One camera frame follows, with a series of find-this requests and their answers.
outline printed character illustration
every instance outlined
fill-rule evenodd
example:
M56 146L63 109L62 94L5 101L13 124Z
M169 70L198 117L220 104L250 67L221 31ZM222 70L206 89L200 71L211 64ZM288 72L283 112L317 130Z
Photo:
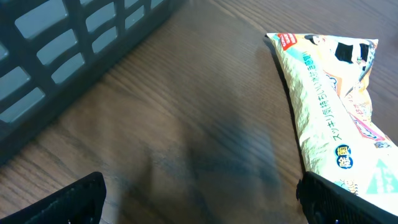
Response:
M365 71L369 53L368 44L346 45L320 35L306 35L304 38L315 45L328 48L330 53L335 55L340 62L357 64Z
M338 87L338 94L347 95L355 84L362 81L373 64L376 48L369 40L313 34L305 35L304 39L317 46L325 73L333 77L345 77L346 84L341 87L342 92Z
M353 180L338 180L335 184L339 185L340 187L346 189L347 191L358 195L358 185L354 183Z
M386 142L376 142L376 143L374 143L374 145L377 147L377 148L385 148L385 147L391 147L390 146L390 144L388 144L388 143L386 143Z

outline snack bag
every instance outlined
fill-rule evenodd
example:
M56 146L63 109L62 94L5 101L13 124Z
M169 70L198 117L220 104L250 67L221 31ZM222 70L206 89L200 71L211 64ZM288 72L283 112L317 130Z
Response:
M282 65L307 171L398 215L398 148L371 121L378 40L267 34Z

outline wood grain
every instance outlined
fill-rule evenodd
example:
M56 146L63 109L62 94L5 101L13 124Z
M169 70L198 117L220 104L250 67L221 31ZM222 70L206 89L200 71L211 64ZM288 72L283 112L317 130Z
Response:
M283 74L266 32L380 39L373 120L398 142L393 0L187 1L0 168L0 217L93 171L102 223L306 223Z

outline plastic packaging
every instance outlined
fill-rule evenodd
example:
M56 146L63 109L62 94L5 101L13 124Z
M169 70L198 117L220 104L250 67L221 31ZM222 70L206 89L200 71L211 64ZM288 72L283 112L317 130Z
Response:
M398 148L371 121L378 40L267 34L282 65L307 171L398 215Z

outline black plastic object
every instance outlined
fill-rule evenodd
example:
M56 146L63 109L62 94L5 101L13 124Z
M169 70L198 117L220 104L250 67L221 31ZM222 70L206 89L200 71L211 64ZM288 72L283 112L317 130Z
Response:
M39 89L43 93L43 97L33 106L20 111L15 120L0 120L0 164L58 116L125 53L161 25L172 10L172 0L129 0L133 3L127 8L124 5L126 0L63 0L67 16L26 39L16 26L16 20L47 1L51 0L0 0L0 47L7 50L7 57L0 60L0 78L17 67L21 67L30 76L28 82L5 98L0 98L0 115L33 90ZM88 32L86 18L112 2L114 17L93 32ZM144 8L143 17L126 29L125 19L141 7ZM102 51L93 52L92 43L113 27L117 30L116 38ZM73 30L77 43L51 63L43 65L37 56L38 51L70 29ZM65 81L55 83L52 74L78 53L84 58L84 64Z
M0 220L2 224L98 224L106 196L102 174L94 172L33 205Z
M398 223L397 216L313 172L306 172L299 181L296 197L309 224Z

